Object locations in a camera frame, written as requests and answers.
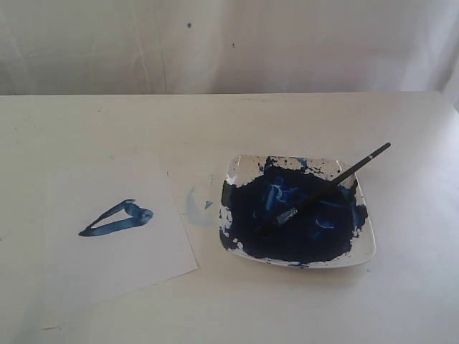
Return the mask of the black paintbrush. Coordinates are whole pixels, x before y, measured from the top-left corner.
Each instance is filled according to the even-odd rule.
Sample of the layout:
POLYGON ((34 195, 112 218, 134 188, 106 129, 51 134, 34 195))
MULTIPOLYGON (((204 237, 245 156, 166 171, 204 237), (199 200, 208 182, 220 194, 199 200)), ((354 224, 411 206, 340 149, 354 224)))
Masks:
POLYGON ((355 174, 358 170, 360 170, 370 161, 374 160, 377 156, 385 152, 391 146, 392 144, 390 142, 385 143, 384 145, 370 153, 367 157, 363 158, 358 163, 354 164, 353 166, 342 172, 339 176, 337 176, 331 181, 328 181, 327 184, 325 184, 315 193, 308 196, 306 199, 302 200, 300 203, 293 206, 291 209, 277 215, 269 222, 265 222, 264 224, 260 225, 258 228, 256 228, 255 231, 258 234, 262 234, 264 236, 270 235, 275 230, 286 225, 295 216, 303 214, 309 206, 312 206, 316 202, 320 201, 324 196, 333 191, 341 182, 345 181, 349 176, 355 174))

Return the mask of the white plate with blue paint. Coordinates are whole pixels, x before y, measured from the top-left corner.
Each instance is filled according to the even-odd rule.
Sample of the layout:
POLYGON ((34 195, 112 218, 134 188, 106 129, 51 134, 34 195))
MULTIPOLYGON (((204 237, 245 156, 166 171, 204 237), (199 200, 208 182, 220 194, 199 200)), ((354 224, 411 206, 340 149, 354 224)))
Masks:
POLYGON ((244 258, 286 267, 349 267, 370 261, 376 244, 356 176, 275 233, 257 232, 262 223, 293 208, 348 168, 326 158, 233 158, 222 186, 222 246, 244 258))

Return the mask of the white paper sheet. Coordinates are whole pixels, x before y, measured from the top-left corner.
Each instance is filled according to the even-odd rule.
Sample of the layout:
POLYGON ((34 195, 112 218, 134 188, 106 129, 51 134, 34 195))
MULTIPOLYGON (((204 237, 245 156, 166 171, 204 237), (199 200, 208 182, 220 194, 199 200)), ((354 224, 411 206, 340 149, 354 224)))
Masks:
POLYGON ((156 156, 116 157, 48 178, 44 295, 57 314, 196 268, 156 156))

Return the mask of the white backdrop curtain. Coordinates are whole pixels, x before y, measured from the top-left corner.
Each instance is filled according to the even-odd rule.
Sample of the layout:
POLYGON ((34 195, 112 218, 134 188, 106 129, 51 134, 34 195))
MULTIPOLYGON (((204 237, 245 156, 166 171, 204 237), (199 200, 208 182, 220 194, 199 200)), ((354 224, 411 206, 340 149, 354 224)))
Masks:
POLYGON ((445 90, 456 1, 3 1, 1 93, 445 90))

